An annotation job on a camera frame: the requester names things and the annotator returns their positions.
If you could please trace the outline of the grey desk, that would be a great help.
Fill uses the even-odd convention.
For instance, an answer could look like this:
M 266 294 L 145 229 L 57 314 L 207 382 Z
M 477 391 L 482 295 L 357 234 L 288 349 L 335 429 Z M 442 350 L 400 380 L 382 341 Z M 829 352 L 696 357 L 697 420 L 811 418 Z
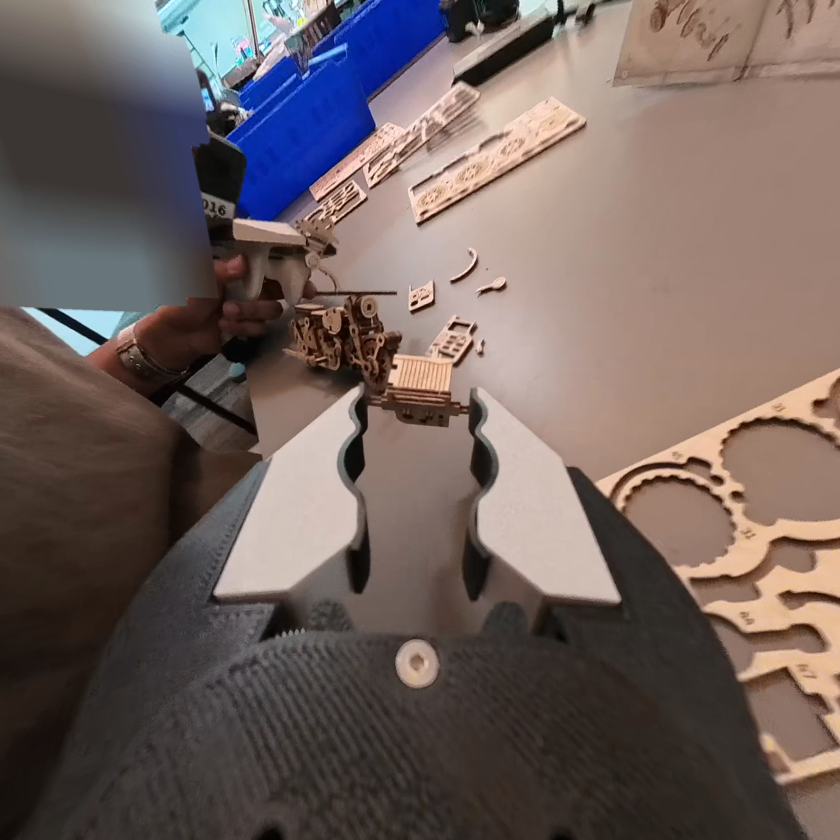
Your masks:
M 615 87 L 631 7 L 608 3 L 484 84 L 448 140 L 338 225 L 329 261 L 346 290 L 396 292 L 381 318 L 406 354 L 454 314 L 476 321 L 486 354 L 454 369 L 455 399 L 487 390 L 595 484 L 838 370 L 838 79 Z M 412 185 L 548 98 L 583 130 L 415 224 Z M 470 246 L 477 267 L 450 284 Z M 505 290 L 476 296 L 498 277 Z M 435 304 L 411 314 L 409 286 L 429 280 Z M 809 434 L 762 427 L 727 462 L 761 522 L 811 511 L 818 481 L 838 502 L 838 453 Z M 673 572 L 732 536 L 687 487 L 646 490 L 622 513 Z M 704 618 L 737 675 L 775 642 L 821 646 L 808 631 L 751 641 Z M 759 733 L 791 756 L 828 747 L 817 702 L 789 678 L 741 689 Z

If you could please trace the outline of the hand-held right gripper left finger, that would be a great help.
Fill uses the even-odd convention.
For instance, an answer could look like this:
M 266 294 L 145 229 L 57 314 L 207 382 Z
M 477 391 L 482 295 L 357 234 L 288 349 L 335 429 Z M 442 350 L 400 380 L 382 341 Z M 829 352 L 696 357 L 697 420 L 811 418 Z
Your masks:
M 280 604 L 301 620 L 320 602 L 363 593 L 367 408 L 357 385 L 268 458 L 213 590 L 218 602 Z

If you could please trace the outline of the wooden frame part with holes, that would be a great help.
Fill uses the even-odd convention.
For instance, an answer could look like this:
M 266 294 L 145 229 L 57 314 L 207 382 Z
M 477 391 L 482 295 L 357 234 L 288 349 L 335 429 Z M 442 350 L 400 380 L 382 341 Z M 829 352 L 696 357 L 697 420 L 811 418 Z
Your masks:
M 459 364 L 472 347 L 476 329 L 476 321 L 452 316 L 430 344 L 426 356 Z

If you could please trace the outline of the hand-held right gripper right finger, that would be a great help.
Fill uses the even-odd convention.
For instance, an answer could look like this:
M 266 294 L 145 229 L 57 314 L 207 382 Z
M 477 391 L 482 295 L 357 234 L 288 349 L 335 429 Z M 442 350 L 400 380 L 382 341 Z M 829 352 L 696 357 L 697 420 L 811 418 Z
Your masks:
M 614 608 L 621 595 L 560 455 L 483 388 L 469 394 L 465 592 L 519 606 L 536 627 L 553 606 Z

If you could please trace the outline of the wooden train model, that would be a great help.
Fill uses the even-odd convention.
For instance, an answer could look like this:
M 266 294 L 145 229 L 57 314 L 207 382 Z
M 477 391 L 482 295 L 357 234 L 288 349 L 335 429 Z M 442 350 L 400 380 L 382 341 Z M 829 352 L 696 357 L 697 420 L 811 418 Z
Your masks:
M 380 317 L 379 292 L 348 294 L 341 303 L 308 301 L 293 308 L 284 353 L 311 368 L 356 371 L 370 394 L 381 395 L 403 341 Z

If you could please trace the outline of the wooden puzzle sheet with wheels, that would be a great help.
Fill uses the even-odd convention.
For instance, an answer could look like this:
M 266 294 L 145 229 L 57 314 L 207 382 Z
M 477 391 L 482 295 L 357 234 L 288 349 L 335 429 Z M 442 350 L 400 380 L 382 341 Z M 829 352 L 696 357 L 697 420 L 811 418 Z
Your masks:
M 423 225 L 485 186 L 583 130 L 586 118 L 548 98 L 408 189 Z

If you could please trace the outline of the wooden puzzle sheet gear cutouts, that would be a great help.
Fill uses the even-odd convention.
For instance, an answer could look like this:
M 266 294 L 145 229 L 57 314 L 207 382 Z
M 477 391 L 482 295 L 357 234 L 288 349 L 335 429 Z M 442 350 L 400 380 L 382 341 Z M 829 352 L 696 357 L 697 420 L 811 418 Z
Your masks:
M 784 676 L 820 708 L 818 720 L 829 745 L 812 755 L 795 758 L 773 734 L 759 734 L 775 780 L 787 788 L 838 775 L 838 502 L 827 500 L 830 486 L 818 481 L 810 490 L 811 511 L 761 522 L 749 509 L 747 487 L 727 461 L 738 438 L 762 427 L 809 434 L 837 454 L 838 378 L 838 370 L 823 374 L 596 484 L 620 512 L 628 512 L 632 501 L 654 487 L 687 487 L 713 500 L 731 528 L 728 544 L 711 560 L 674 563 L 701 611 L 751 641 L 793 631 L 817 636 L 818 650 L 775 642 L 752 652 L 737 668 L 742 686 Z

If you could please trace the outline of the black flat tray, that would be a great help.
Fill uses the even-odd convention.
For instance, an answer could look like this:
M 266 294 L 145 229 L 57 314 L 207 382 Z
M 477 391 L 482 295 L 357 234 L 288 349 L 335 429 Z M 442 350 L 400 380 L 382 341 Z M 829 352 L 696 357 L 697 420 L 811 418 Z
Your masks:
M 557 2 L 551 11 L 545 5 L 520 18 L 501 34 L 473 49 L 453 66 L 452 84 L 477 88 L 536 49 L 549 43 L 557 27 L 565 23 L 569 9 Z

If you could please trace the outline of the slatted wooden model part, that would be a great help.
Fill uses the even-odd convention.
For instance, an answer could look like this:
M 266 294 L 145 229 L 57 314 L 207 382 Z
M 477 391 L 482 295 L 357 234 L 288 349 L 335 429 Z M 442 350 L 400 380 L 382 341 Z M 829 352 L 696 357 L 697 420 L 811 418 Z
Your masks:
M 452 395 L 454 368 L 455 363 L 446 358 L 398 353 L 383 393 L 369 395 L 367 402 L 404 424 L 447 427 L 451 418 L 469 414 L 469 405 Z

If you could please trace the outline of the person's left hand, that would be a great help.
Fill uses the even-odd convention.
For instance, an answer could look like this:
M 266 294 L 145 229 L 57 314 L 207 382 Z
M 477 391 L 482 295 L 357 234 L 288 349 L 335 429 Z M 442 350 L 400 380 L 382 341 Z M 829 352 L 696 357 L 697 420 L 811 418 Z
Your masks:
M 143 352 L 166 369 L 183 371 L 205 355 L 217 354 L 231 339 L 255 339 L 283 312 L 280 284 L 265 280 L 256 299 L 235 300 L 228 288 L 244 281 L 248 259 L 214 259 L 216 296 L 191 297 L 183 306 L 160 307 L 139 320 L 133 333 Z

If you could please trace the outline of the silver wristwatch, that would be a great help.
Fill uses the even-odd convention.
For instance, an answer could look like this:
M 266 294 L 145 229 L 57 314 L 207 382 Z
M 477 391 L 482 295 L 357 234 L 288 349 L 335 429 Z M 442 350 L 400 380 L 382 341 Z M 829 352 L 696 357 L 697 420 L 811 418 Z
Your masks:
M 137 340 L 133 324 L 122 329 L 115 341 L 115 352 L 122 367 L 153 390 L 181 382 L 187 377 L 188 367 L 173 369 L 146 353 Z

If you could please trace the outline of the blue plastic bin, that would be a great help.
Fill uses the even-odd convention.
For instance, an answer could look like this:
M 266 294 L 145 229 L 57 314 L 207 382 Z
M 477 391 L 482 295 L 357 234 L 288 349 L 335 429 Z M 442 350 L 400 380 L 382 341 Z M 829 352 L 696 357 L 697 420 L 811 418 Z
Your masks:
M 368 100 L 444 34 L 438 1 L 370 1 L 335 30 Z
M 227 137 L 246 158 L 238 214 L 275 219 L 374 130 L 361 79 L 346 55 L 289 79 Z

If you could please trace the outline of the person's brown clothing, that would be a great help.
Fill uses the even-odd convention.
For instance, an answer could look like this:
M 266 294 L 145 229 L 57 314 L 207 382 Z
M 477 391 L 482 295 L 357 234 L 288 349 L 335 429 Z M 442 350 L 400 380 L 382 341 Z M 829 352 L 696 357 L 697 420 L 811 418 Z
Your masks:
M 134 594 L 259 456 L 205 450 L 17 308 L 1 314 L 1 404 L 1 837 L 16 838 Z

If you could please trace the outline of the wooden part with loop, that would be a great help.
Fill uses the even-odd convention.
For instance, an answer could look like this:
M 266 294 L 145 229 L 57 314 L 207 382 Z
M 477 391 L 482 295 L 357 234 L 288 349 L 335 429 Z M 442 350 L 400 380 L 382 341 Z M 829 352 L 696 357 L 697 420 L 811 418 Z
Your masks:
M 312 221 L 302 218 L 295 222 L 294 227 L 306 240 L 304 263 L 307 268 L 322 273 L 337 285 L 335 275 L 325 262 L 338 253 L 338 240 L 333 234 L 331 224 L 322 219 Z

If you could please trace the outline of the person's left forearm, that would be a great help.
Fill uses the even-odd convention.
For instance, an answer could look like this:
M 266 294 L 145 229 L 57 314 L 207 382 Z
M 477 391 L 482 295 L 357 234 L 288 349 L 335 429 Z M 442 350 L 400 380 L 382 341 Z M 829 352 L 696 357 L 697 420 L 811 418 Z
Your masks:
M 133 347 L 133 330 L 126 328 L 116 337 L 99 345 L 83 357 L 92 368 L 102 371 L 116 380 L 126 382 L 133 372 L 129 351 Z

